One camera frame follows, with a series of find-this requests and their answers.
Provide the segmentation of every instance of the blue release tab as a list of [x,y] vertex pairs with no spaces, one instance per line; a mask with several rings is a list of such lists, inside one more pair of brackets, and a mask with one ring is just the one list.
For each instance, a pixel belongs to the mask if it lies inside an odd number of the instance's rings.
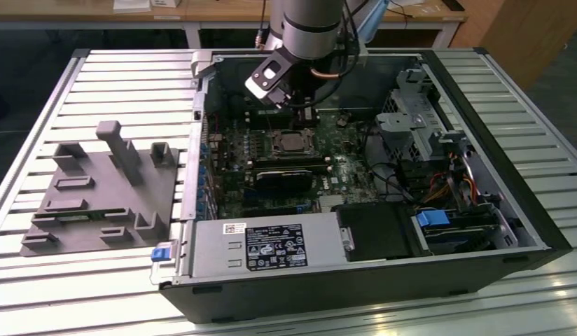
[[450,221],[447,220],[446,211],[443,210],[425,210],[417,214],[417,222],[419,226],[426,225],[447,225]]
[[157,261],[167,261],[170,260],[170,248],[169,247],[157,247],[151,251],[151,261],[155,263]]

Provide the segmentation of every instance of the power supply label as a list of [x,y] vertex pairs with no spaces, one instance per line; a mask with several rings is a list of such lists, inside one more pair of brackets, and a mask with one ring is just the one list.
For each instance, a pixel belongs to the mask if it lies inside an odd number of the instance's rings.
[[250,271],[307,266],[301,224],[247,227],[245,242]]

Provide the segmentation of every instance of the white sticker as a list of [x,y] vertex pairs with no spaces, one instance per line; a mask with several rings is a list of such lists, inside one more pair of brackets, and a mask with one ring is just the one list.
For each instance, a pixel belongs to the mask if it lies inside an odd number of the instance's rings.
[[226,223],[222,227],[222,233],[231,235],[234,233],[245,233],[246,223]]

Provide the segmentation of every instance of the table leg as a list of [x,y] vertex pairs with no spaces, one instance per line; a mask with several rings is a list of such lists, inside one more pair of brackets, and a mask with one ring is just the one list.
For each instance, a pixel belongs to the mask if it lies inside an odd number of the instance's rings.
[[453,41],[454,33],[457,32],[459,22],[445,22],[442,28],[435,36],[433,48],[447,48]]
[[201,39],[198,38],[198,24],[186,23],[182,25],[186,35],[189,49],[201,49]]

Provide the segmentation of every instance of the wooden table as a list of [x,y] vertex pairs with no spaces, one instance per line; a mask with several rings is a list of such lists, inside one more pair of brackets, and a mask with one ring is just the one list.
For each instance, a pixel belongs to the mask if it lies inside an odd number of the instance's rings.
[[[177,8],[114,14],[113,0],[0,0],[0,29],[182,29],[189,47],[201,48],[199,29],[258,28],[261,6],[262,0],[182,0]],[[433,46],[447,47],[465,12],[447,10],[441,0],[403,9],[413,17],[405,22],[386,12],[378,28],[435,30]]]
[[0,0],[0,29],[185,29],[187,4],[114,14],[113,0]]
[[[185,19],[189,21],[189,47],[199,48],[199,29],[255,29],[259,26],[262,0],[189,0]],[[437,30],[434,48],[446,48],[457,32],[458,24],[466,20],[465,12],[453,12],[441,0],[426,0],[423,4],[405,6],[403,12],[413,17],[405,21],[401,14],[385,12],[378,29]],[[269,20],[269,6],[263,16]]]

